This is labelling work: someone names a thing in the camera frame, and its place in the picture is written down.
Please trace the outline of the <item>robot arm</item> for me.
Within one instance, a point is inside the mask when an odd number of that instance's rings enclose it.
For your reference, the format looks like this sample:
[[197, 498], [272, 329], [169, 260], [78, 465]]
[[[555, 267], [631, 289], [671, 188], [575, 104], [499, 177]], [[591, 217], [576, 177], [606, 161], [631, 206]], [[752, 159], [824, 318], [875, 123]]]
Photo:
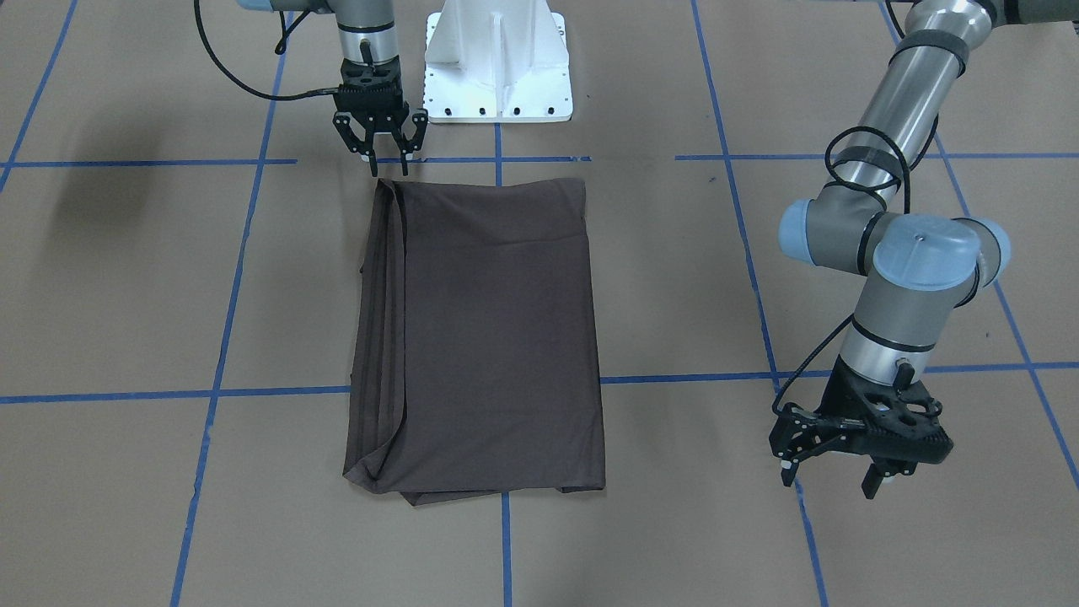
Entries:
[[240, 1], [245, 10], [302, 16], [330, 14], [343, 59], [341, 83], [316, 91], [334, 100], [334, 129], [351, 153], [378, 175], [375, 136], [390, 135], [398, 149], [402, 173], [427, 134], [424, 109], [411, 110], [402, 89], [400, 46], [390, 1]]
[[827, 453], [868, 456], [861, 489], [944, 461], [954, 447], [921, 375], [952, 312], [997, 282], [1012, 257], [998, 223], [914, 212], [912, 173], [940, 110], [991, 31], [1076, 20], [1075, 1], [915, 1], [868, 110], [827, 146], [829, 179], [780, 219], [782, 253], [863, 277], [831, 337], [839, 355], [816, 410], [776, 396], [768, 444], [786, 486]]

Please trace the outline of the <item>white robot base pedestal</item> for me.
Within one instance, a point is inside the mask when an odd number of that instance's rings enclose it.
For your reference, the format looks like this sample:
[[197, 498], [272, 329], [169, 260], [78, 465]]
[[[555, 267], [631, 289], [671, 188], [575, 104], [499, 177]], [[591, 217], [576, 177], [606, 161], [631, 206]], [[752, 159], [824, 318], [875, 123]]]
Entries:
[[425, 27], [432, 123], [559, 123], [574, 112], [566, 20], [547, 1], [447, 1]]

